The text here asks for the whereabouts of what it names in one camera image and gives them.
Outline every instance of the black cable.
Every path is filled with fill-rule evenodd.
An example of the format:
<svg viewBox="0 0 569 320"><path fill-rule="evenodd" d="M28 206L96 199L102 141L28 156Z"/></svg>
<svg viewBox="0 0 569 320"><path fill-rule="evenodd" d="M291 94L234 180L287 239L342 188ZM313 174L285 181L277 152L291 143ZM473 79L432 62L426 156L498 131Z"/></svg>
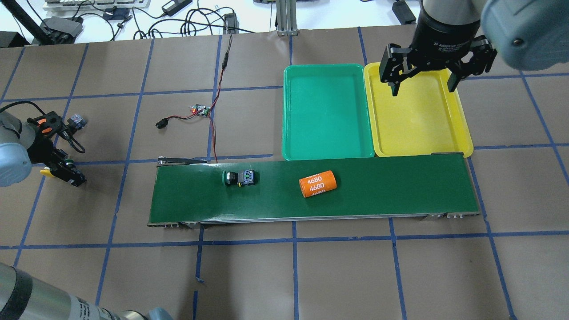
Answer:
<svg viewBox="0 0 569 320"><path fill-rule="evenodd" d="M233 13L235 12L235 9L233 9L233 8L231 8L231 7L221 7L221 8L215 9L215 10L212 10L212 9L209 9L209 8L190 9L190 11L186 13L186 19L185 19L185 20L182 20L182 19L175 19L175 18L162 19L162 20L160 20L160 21L155 22L152 26L150 26L150 28L148 29L147 32L143 32L143 31L140 29L140 26L139 26L139 24L138 24L138 20L137 20L136 15L134 14L134 11L133 11L133 17L134 17L134 20L135 20L135 24L137 25L137 30L136 30L136 32L133 34L133 39L136 39L137 36L139 36L140 39L148 38L149 36L154 36L154 34L153 34L154 32L158 32L159 34L179 34L179 35L181 35L181 36L190 36L192 33L193 33L193 35L197 35L197 33L198 33L199 31L202 31L202 30L205 30L205 29L210 28L210 32L212 33L212 30L211 30L212 27L220 27L220 28L223 28L223 27L224 27L224 26L218 26L218 25L213 24L214 22L217 22L217 21L219 21L219 20L223 20L223 17L219 14L219 11L221 11L221 10L223 10L223 9L229 9L229 10L231 10ZM198 22L193 22L193 21L191 21L191 16L193 16L193 14L194 14L195 12L198 12L198 13L200 13L203 17L205 17L206 20L208 21L208 23L198 23ZM206 17L206 16L207 16L207 15L211 15L211 14L217 15L218 18L215 19L214 21L211 21L211 22L210 22L209 19L208 19L208 17ZM159 24L159 23L161 23L161 22L164 22L164 21L181 21L181 22L183 22L183 24L180 26L180 31L179 31L179 32L164 32L164 31L158 30L158 29L155 27L157 24ZM204 27L203 27L203 28L196 28L195 24L199 24L199 25L204 26ZM231 30L242 30L242 31L244 31L244 32L254 33L254 32L252 32L252 31L244 30L244 29L239 29L239 28L230 28L230 29L231 29Z"/></svg>
<svg viewBox="0 0 569 320"><path fill-rule="evenodd" d="M15 105L19 105L19 104L31 104L31 105L33 105L42 115L44 115L44 116L46 115L46 113L43 112L43 110L42 110L38 105L36 105L36 104L33 103L32 101L27 101L27 100L12 102L11 104L6 105L6 106L0 108L0 113L6 111L7 109L9 109L9 108L11 108L11 107L13 107L13 106L15 106Z"/></svg>
<svg viewBox="0 0 569 320"><path fill-rule="evenodd" d="M36 16L38 16L40 22L43 22L43 19L39 16L38 12L35 11L34 7L33 7L32 4L30 3L30 0L26 0L26 2L28 3L28 5L29 5L30 8L32 9L32 11L36 14ZM44 23L44 25L46 26L47 31L52 32L52 30L51 30L50 27L47 25L47 23Z"/></svg>
<svg viewBox="0 0 569 320"><path fill-rule="evenodd" d="M175 18L162 19L162 20L160 20L160 21L155 22L152 26L150 26L149 31L152 30L152 29L154 29L154 27L155 27L157 24L162 23L162 22L165 22L165 21L181 21L181 22L186 22L186 20L184 20L184 19L175 19ZM191 21L191 23L195 23L195 24L198 24L198 25L200 25L200 26L209 26L208 24L200 23L200 22L193 22L193 21ZM217 28L225 28L225 26L218 26L218 25L214 25L214 24L212 24L211 26L212 26L212 27L217 27ZM255 32L253 32L253 31L249 31L249 30L241 29L241 28L235 28L235 27L228 27L228 29L231 29L231 30L240 30L240 31L243 31L243 32L251 33L251 34L255 33Z"/></svg>
<svg viewBox="0 0 569 320"><path fill-rule="evenodd" d="M109 27L110 27L110 32L111 32L111 34L113 35L113 37L112 37L109 41L114 41L114 37L115 37L114 28L113 28L113 25L110 24L110 22L109 22L108 20L106 20L105 18L103 18L102 15L100 15L100 14L90 13L90 12L83 13L83 14L79 15L78 18L84 17L84 16L86 16L86 15L95 15L95 16L97 16L97 17L103 19L103 20L109 25Z"/></svg>
<svg viewBox="0 0 569 320"><path fill-rule="evenodd" d="M75 140L75 138L71 137L69 140L69 145L71 145L71 147L73 149L75 149L75 151L79 152L79 153L85 153L85 148L77 141Z"/></svg>
<svg viewBox="0 0 569 320"><path fill-rule="evenodd" d="M158 32L158 34L160 35L160 38L163 38L162 32L160 32L160 30L158 30L158 29L152 29L151 32L152 32L152 37L153 37L153 38L156 38L156 36L154 35L154 32Z"/></svg>
<svg viewBox="0 0 569 320"><path fill-rule="evenodd" d="M148 12L146 12L146 11L144 11L144 10L138 8L138 7L133 7L133 12L134 12L134 9L144 12L147 16L149 16L149 17L152 18L152 19L160 19L161 17L165 17L165 16L166 16L166 13L163 13L163 14L159 15L158 17L155 17L155 16L149 14Z"/></svg>
<svg viewBox="0 0 569 320"><path fill-rule="evenodd" d="M14 21L16 21L16 24L18 25L18 28L20 28L20 32L22 33L22 37L25 38L25 36L24 36L24 31L22 30L22 26L20 26L20 22L16 19L16 17L12 16L12 18L14 18Z"/></svg>
<svg viewBox="0 0 569 320"><path fill-rule="evenodd" d="M95 6L94 3L91 3L90 0L83 0L81 1L81 3L79 3L79 7L77 7L77 11L75 11L75 13L73 14L73 16L71 16L71 18L75 18L75 16L79 13L79 10L81 10L81 6L84 5L86 2L89 2L89 5L93 7L93 9L100 11L100 12L106 12L103 9L99 9Z"/></svg>

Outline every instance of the yellow tray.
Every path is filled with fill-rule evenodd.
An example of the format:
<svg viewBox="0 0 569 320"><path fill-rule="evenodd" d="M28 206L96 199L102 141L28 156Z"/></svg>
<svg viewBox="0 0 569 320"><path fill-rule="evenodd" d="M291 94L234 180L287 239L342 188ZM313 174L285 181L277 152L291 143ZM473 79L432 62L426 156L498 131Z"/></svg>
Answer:
<svg viewBox="0 0 569 320"><path fill-rule="evenodd" d="M460 98L447 89L450 71L421 72L405 80L399 95L380 82L380 64L364 68L373 147L379 157L462 152L474 147Z"/></svg>

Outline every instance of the blue tape line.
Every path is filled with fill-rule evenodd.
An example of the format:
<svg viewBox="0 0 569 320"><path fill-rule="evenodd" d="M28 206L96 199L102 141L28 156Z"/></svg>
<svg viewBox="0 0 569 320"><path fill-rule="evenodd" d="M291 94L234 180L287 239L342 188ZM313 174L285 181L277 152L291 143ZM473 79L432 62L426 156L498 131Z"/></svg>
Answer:
<svg viewBox="0 0 569 320"><path fill-rule="evenodd" d="M291 238L258 239L258 240L212 240L204 241L203 245L244 245L244 244L267 244L267 243L291 243Z"/></svg>
<svg viewBox="0 0 569 320"><path fill-rule="evenodd" d="M470 167L470 172L472 175L472 182L476 189L476 195L480 203L480 211L482 212L482 217L484 218L484 223L486 224L486 231L488 232L488 239L490 241L490 247L492 248L492 255L494 256L494 261L496 263L496 269L498 271L498 278L500 278L500 284L502 285L502 291L504 292L504 298L506 299L506 307L508 308L508 313L512 320L517 320L516 315L514 315L514 308L512 307L512 302L510 300L510 294L508 293L508 287L506 286L506 281L504 279L504 273L502 271L502 265L500 264L500 258L498 257L498 250L496 249L496 243L494 242L494 237L492 234L492 229L490 228L490 222L488 222L488 216L486 215L486 206L484 205L484 200L482 199L482 192L480 191L480 185L478 184L478 178L474 170L474 164L472 163L472 158L468 158L468 166Z"/></svg>
<svg viewBox="0 0 569 320"><path fill-rule="evenodd" d="M197 290L193 292L193 303L192 303L192 320L196 320L197 317Z"/></svg>
<svg viewBox="0 0 569 320"><path fill-rule="evenodd" d="M78 161L75 162L76 165L82 166L95 166L95 165L124 165L126 161L124 160L117 160L117 161Z"/></svg>
<svg viewBox="0 0 569 320"><path fill-rule="evenodd" d="M419 239L463 239L463 238L483 238L487 233L457 233L455 235L402 235L396 236L397 240L419 240Z"/></svg>
<svg viewBox="0 0 569 320"><path fill-rule="evenodd" d="M298 305L298 243L296 237L296 221L292 222L292 279L294 291L294 320L299 319Z"/></svg>
<svg viewBox="0 0 569 320"><path fill-rule="evenodd" d="M488 79L519 79L521 76L475 76L468 77L465 80L488 80Z"/></svg>
<svg viewBox="0 0 569 320"><path fill-rule="evenodd" d="M217 41L217 54L215 58L215 73L213 77L213 91L212 91L212 104L215 100L215 96L217 93L217 74L219 73L219 57L221 55L221 35L219 35L219 40ZM211 110L209 114L211 120L215 118L215 109ZM212 159L212 130L213 128L209 128L208 130L208 156L207 160L210 161Z"/></svg>
<svg viewBox="0 0 569 320"><path fill-rule="evenodd" d="M536 78L536 77L566 77L569 76L569 73L543 73L541 75L527 75L523 74L526 78Z"/></svg>
<svg viewBox="0 0 569 320"><path fill-rule="evenodd" d="M22 101L22 100L27 100L27 101L48 101L48 100L65 100L69 98L69 96L67 97L44 97L44 98L23 98L23 99L5 99L3 100L3 102L16 102L16 101Z"/></svg>
<svg viewBox="0 0 569 320"><path fill-rule="evenodd" d="M368 56L365 54L364 36L361 34L361 27L357 28L357 34L360 36L361 54L364 56L364 65L368 65Z"/></svg>
<svg viewBox="0 0 569 320"><path fill-rule="evenodd" d="M288 36L288 65L292 65L292 36Z"/></svg>
<svg viewBox="0 0 569 320"><path fill-rule="evenodd" d="M95 298L95 304L98 306L99 302L101 301L101 293L103 291L103 283L105 282L105 275L106 275L106 266L109 263L109 256L110 256L110 244L113 243L113 235L114 235L114 228L117 224L117 215L113 215L113 222L110 226L109 232L109 240L105 245L105 258L103 259L103 266L101 268L101 276L99 277L99 286L97 287L97 297Z"/></svg>
<svg viewBox="0 0 569 320"><path fill-rule="evenodd" d="M65 103L65 109L63 109L63 113L61 117L65 119L65 115L67 114L67 110L69 110L69 105L71 104L71 99L73 97L73 93L75 92L75 87L77 86L77 81L79 80L79 76L81 75L81 69L83 69L83 63L85 62L85 57L87 56L87 49L89 49L89 43L85 44L85 49L83 49L83 56L81 57L81 62L79 62L79 67L77 69L77 73L75 74L75 79L73 80L73 85L71 86L71 91L69 92L69 96L66 97L67 102ZM53 145L57 145L57 141L59 140L59 135L55 136L53 139Z"/></svg>
<svg viewBox="0 0 569 320"><path fill-rule="evenodd" d="M194 89L194 90L174 90L174 91L154 91L154 92L145 92L145 96L153 96L153 95L175 95L177 93L199 93L199 92L212 92L212 89Z"/></svg>
<svg viewBox="0 0 569 320"><path fill-rule="evenodd" d="M281 85L267 85L265 87L243 87L243 88L221 88L221 91L246 91L246 90L269 90L269 89L282 89Z"/></svg>
<svg viewBox="0 0 569 320"><path fill-rule="evenodd" d="M519 72L519 74L522 76L523 85L526 87L527 94L530 96L531 103L534 105L535 112L537 112L537 116L539 117L539 120L541 121L543 129L545 130L545 134L547 134L547 138L549 139L549 142L552 144L553 152L555 153L555 157L557 158L557 161L559 162L559 166L561 167L561 171L563 172L563 176L565 177L565 182L567 184L569 184L569 174L567 174L567 169L565 168L565 164L563 164L563 160L561 159L561 155L559 154L559 150L557 149L557 146L555 145L555 142L553 141L553 136L551 135L551 132L549 131L549 128L547 127L547 124L545 123L545 119L543 118L541 111L539 110L539 106L537 105L535 97L531 93L531 89L530 89L529 84L527 83L525 75L521 71Z"/></svg>
<svg viewBox="0 0 569 320"><path fill-rule="evenodd" d="M218 159L258 159L258 158L270 158L272 154L248 154L248 155L225 155L217 156Z"/></svg>
<svg viewBox="0 0 569 320"><path fill-rule="evenodd" d="M569 235L569 230L552 231L516 231L516 232L493 232L494 237L519 237L519 236L558 236ZM422 240L422 239L453 239L453 238L479 238L487 237L487 233L459 233L455 235L401 235L396 236L397 240ZM146 243L113 243L111 248L152 248L152 247L192 247L198 245L247 245L247 244L272 244L272 243L293 243L296 241L304 243L313 242L346 242L346 241L386 241L391 240L391 236L364 236L364 237L304 237L304 238L274 238L274 239L254 239L254 240L211 240L211 241L170 241L170 242L146 242ZM22 250L29 249L85 249L85 248L106 248L108 244L35 244L35 245L0 245L0 250Z"/></svg>
<svg viewBox="0 0 569 320"><path fill-rule="evenodd" d="M546 147L552 147L552 145L549 143L536 143L535 145L475 146L474 150L525 149L525 148L546 148Z"/></svg>
<svg viewBox="0 0 569 320"><path fill-rule="evenodd" d="M112 97L129 97L140 95L139 92L131 93L110 93L107 95L83 95L83 96L73 96L73 99L89 99L89 98L112 98Z"/></svg>
<svg viewBox="0 0 569 320"><path fill-rule="evenodd" d="M24 250L34 249L93 249L93 248L106 248L105 243L83 243L83 244L34 244L23 245Z"/></svg>
<svg viewBox="0 0 569 320"><path fill-rule="evenodd" d="M494 237L562 236L569 235L569 230L493 232L492 235Z"/></svg>
<svg viewBox="0 0 569 320"><path fill-rule="evenodd" d="M199 244L200 244L199 241L113 243L111 244L111 247L112 248L192 247Z"/></svg>
<svg viewBox="0 0 569 320"><path fill-rule="evenodd" d="M28 236L28 231L30 231L30 226L32 224L32 219L34 218L34 213L36 208L38 207L39 196L42 193L43 183L46 181L45 176L42 176L42 180L39 182L38 191L36 192L36 197L34 199L34 205L30 210L30 216L28 217L28 222L26 223L26 228L24 229L24 234L22 235L22 239L20 240L20 246L18 248L18 252L16 253L16 259L14 259L14 267L18 266L18 261L20 260L20 255L22 254L22 249L24 243L26 242L26 238Z"/></svg>
<svg viewBox="0 0 569 320"><path fill-rule="evenodd" d="M363 236L363 237L305 237L297 238L297 242L339 242L339 241L381 241L391 240L390 236Z"/></svg>
<svg viewBox="0 0 569 320"><path fill-rule="evenodd" d="M141 91L139 92L138 95L138 102L137 102L137 108L136 111L134 112L134 119L133 119L133 125L132 125L132 129L130 131L130 139L129 139L129 147L126 151L126 161L125 161L125 168L123 169L122 172L122 179L121 179L121 185L119 187L118 190L118 196L117 196L117 204L115 206L114 209L114 215L113 215L113 222L110 226L110 231L109 231L109 240L107 242L107 246L106 246L106 251L105 251L105 259L103 260L103 266L102 266L102 270L101 270L101 277L99 278L99 286L97 288L97 298L95 299L95 304L98 305L101 299L101 292L102 292L102 288L103 288L103 284L105 282L105 274L106 274L106 266L109 262L109 255L110 255L110 250L111 250L111 246L113 243L113 236L114 236L114 229L117 225L117 214L118 214L118 209L121 205L121 200L122 200L122 192L125 188L125 180L126 180L126 174L128 172L129 169L129 159L130 159L130 152L132 151L133 148L133 141L134 141L134 133L136 131L137 128L137 121L138 121L138 113L140 111L140 107L141 107L141 102L142 102L142 95L144 92L144 88L146 85L146 78L148 76L148 70L150 68L150 58L152 57L152 49L154 48L154 39L150 40L150 49L148 52L148 59L146 60L146 68L144 71L144 77L142 78L142 85L141 85Z"/></svg>
<svg viewBox="0 0 569 320"><path fill-rule="evenodd" d="M198 240L197 246L197 255L196 255L196 278L200 278L201 276L201 253L203 251L203 242L204 242L204 226L200 225L200 237Z"/></svg>
<svg viewBox="0 0 569 320"><path fill-rule="evenodd" d="M8 78L8 83L6 84L6 87L4 88L4 92L2 92L2 97L0 97L0 101L5 101L4 98L6 97L6 94L8 93L8 88L10 87L10 84L12 83L12 80L14 79L14 75L16 74L16 70L18 69L18 66L20 65L20 61L22 61L22 56L24 55L24 50L26 50L26 47L22 47L22 50L20 51L20 55L18 56L18 60L16 60L16 64L14 65L14 69L12 70L12 74Z"/></svg>
<svg viewBox="0 0 569 320"><path fill-rule="evenodd" d="M397 278L397 290L399 291L399 304L401 305L401 317L407 320L407 309L405 308L405 298L403 296L403 283L401 281L401 270L399 270L399 256L397 255L397 236L393 227L393 218L389 218L389 233L391 247L393 249L393 263L395 264L395 277Z"/></svg>

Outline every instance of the cylindrical battery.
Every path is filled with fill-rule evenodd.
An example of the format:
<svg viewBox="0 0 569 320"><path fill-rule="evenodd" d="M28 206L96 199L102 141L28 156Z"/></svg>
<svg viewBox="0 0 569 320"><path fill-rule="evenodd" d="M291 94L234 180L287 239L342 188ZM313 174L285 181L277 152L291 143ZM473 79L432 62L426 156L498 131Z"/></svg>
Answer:
<svg viewBox="0 0 569 320"><path fill-rule="evenodd" d="M300 183L302 195L305 198L336 188L336 178L330 170L302 178L298 182Z"/></svg>

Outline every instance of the blue tape grid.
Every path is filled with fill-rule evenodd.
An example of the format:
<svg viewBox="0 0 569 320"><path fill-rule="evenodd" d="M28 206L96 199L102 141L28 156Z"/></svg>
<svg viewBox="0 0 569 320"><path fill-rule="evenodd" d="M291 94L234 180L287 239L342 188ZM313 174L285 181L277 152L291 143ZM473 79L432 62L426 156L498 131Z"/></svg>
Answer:
<svg viewBox="0 0 569 320"><path fill-rule="evenodd" d="M363 40L363 36L362 36L362 32L361 32L361 28L357 28L358 31L358 37L360 40L360 44L361 44L361 49L362 49L362 57L364 59L364 63L367 64L367 57L366 57L366 51L365 51L365 45L364 45L364 40ZM293 55L293 38L292 36L289 37L288 39L289 41L289 63L292 64L292 55ZM292 243L293 244L293 270L294 270L294 275L293 275L293 281L294 281L294 314L295 314L295 319L299 319L299 301L298 301L298 254L297 254L297 244L301 243L301 242L335 242L335 241L387 241L390 240L392 242L393 245L393 255L394 255L394 267L395 267L395 275L397 278L397 285L398 285L398 290L399 290L399 300L400 300L400 304L401 304L401 312L402 312L402 318L406 319L406 310L405 310L405 299L404 299L404 294L403 294L403 289L402 289L402 279L401 279L401 273L399 271L399 261L398 261L398 255L397 255L397 240L415 240L415 239L463 239L463 238L477 238L477 237L487 237L490 241L490 246L492 247L492 253L494 255L494 260L496 262L496 267L497 267L497 271L498 271L498 275L500 278L500 283L502 286L502 290L504 292L504 296L506 299L506 305L508 307L508 312L510 314L510 316L512 317L512 319L516 319L516 316L514 315L514 311L513 311L513 307L509 298L509 293L508 293L508 289L506 287L506 282L504 279L504 275L502 272L502 268L501 268L501 264L500 264L500 259L498 257L498 253L497 253L497 249L496 249L496 245L494 243L494 238L495 237L517 237L517 236L557 236L557 235L569 235L569 231L568 230L554 230L554 231L521 231L521 232L492 232L491 228L490 228L490 224L488 222L488 220L486 219L486 209L484 206L484 202L481 196L481 191L480 191L480 186L478 184L477 178L476 178L476 173L474 170L474 165L472 163L472 160L469 158L468 159L468 164L469 167L471 169L472 172L472 176L473 176L473 182L475 184L475 189L476 189L476 193L477 196L480 199L480 206L481 206L481 212L483 214L484 217L484 221L486 224L486 233L462 233L462 234L442 234L442 235L399 235L397 236L395 234L395 229L393 226L393 220L390 218L389 219L389 224L390 224L390 236L364 236L364 237L305 237L305 238L298 238L296 236L296 222L292 222L292 238L279 238L279 239L259 239L259 240L235 240L235 241L204 241L203 240L203 234L204 234L204 229L202 228L200 230L200 238L199 241L178 241L178 242L156 242L156 243L113 243L112 239L113 239L113 234L114 234L114 229L116 226L116 219L117 219L117 212L120 206L120 202L121 202L121 198L122 198L122 191L124 188L124 182L125 182L125 178L126 178L126 173L127 173L127 169L128 169L128 165L130 163L147 163L147 162L155 162L156 159L130 159L130 152L131 152L131 148L132 148L132 143L133 143L133 138L134 138L134 132L135 132L135 128L136 128L136 124L137 124L137 118L138 118L138 113L139 113L139 109L140 109L140 104L141 104L141 100L142 97L144 95L171 95L171 94L177 94L177 93L195 93L195 92L212 92L212 100L215 98L215 93L217 91L217 77L218 77L218 71L219 71L219 60L220 60L220 53L221 53L221 36L219 36L219 40L218 40L218 49L217 49L217 57L216 57L216 73L215 73L215 81L214 81L214 85L213 85L213 89L197 89L197 90L179 90L179 91L160 91L160 92L144 92L144 87L145 87L145 83L146 83L146 77L148 74L148 69L149 69L149 65L150 65L150 58L151 58L151 54L152 54L152 48L154 46L154 40L152 40L151 45L150 45L150 50L149 50L149 56L148 56L148 60L147 60L147 64L146 64L146 69L145 69L145 75L143 78L143 83L142 83L142 87L141 87L141 91L140 92L131 92L131 93L116 93L116 94L109 94L109 95L83 95L83 96L74 96L73 93L75 91L75 86L77 84L77 81L79 79L80 76L80 72L81 69L83 67L83 63L86 57L86 53L88 50L88 46L89 44L85 45L85 50L83 53L83 56L81 58L81 63L79 65L71 92L69 94L69 96L61 96L61 97L42 97L42 98L30 98L30 99L5 99L6 94L8 92L9 86L16 74L16 71L18 69L18 65L20 64L22 57L24 55L25 52L25 48L23 48L18 56L18 60L15 63L14 69L10 75L10 78L8 80L8 84L6 85L5 90L2 92L2 96L0 97L0 103L2 102L13 102L13 101L19 101L19 100L31 100L31 101L38 101L38 100L67 100L67 103L65 105L65 111L64 111L64 116L67 114L69 105L71 103L71 100L73 99L89 99L89 98L100 98L100 97L118 97L118 96L138 96L138 102L137 102L137 110L135 112L135 116L134 116L134 120L133 120L133 126L132 126L132 130L131 130L131 137L130 137L130 141L129 141L129 149L127 152L127 157L126 160L124 161L93 161L93 162L78 162L78 164L81 165L124 165L125 168L123 170L123 177L121 180L121 186L119 188L119 194L117 196L117 204L116 204L116 210L115 210L115 214L113 216L113 222L112 222L112 226L109 232L109 240L107 243L101 243L101 244L62 244L62 245L26 245L25 241L26 241L26 237L27 234L29 232L30 229L30 225L31 222L33 220L34 217L34 212L36 210L36 207L38 205L38 201L39 201L39 197L44 185L44 181L45 178L42 178L38 187L38 191L36 193L36 197L34 200L34 204L32 206L28 221L26 223L26 227L24 229L24 234L22 236L22 239L20 241L19 245L16 246L8 246L8 245L0 245L0 250L17 250L17 255L14 261L14 266L18 265L18 261L20 258L20 255L22 253L23 250L29 250L29 249L77 249L77 248L105 248L106 252L105 252L105 259L104 259L104 263L102 266L102 270L101 270L101 277L100 277L100 283L99 283L99 287L97 289L97 298L96 298L96 303L98 304L100 301L100 297L101 297L101 291L102 291L102 286L104 284L104 279L105 279L105 272L106 272L106 266L108 264L108 258L110 255L110 249L111 248L143 248L143 247L181 247L181 246L197 246L198 247L198 254L197 254L197 261L196 261L196 277L199 278L200 275L200 268L201 268L201 250L203 248L203 246L208 246L208 245L248 245L248 244L271 244L271 243ZM550 141L550 143L542 143L542 144L535 144L535 145L511 145L511 146L505 146L505 145L496 145L496 146L476 146L475 150L499 150L499 149L524 149L524 148L544 148L544 147L550 147L554 150L555 156L559 162L560 168L562 169L562 173L565 177L565 180L567 181L567 183L569 184L569 175L567 173L567 169L565 167L565 164L563 163L563 160L560 157L559 151L558 151L558 147L567 147L569 146L569 143L555 143L553 140L553 137L547 127L547 124L545 122L545 119L542 116L541 110L531 92L531 89L527 83L527 78L531 78L531 77L564 77L564 76L569 76L569 73L547 73L547 74L540 74L540 75L526 75L523 72L520 72L519 75L510 75L510 76L479 76L479 77L470 77L468 78L468 80L484 80L484 79L522 79L524 86L527 90L527 93L531 99L531 102L533 103L534 107L535 107L535 111L540 119L540 122L542 123L542 126L546 132L546 135ZM249 90L263 90L263 89L281 89L282 86L265 86L265 87L243 87L243 88L222 88L221 91L249 91ZM211 159L211 132L209 133L209 138L208 138L208 156L205 159ZM266 157L271 157L272 154L258 154L258 155L233 155L233 156L225 156L225 157L218 157L220 159L247 159L247 158L266 158ZM197 314L197 302L198 302L198 291L194 292L194 296L193 296L193 319L196 319L196 314Z"/></svg>

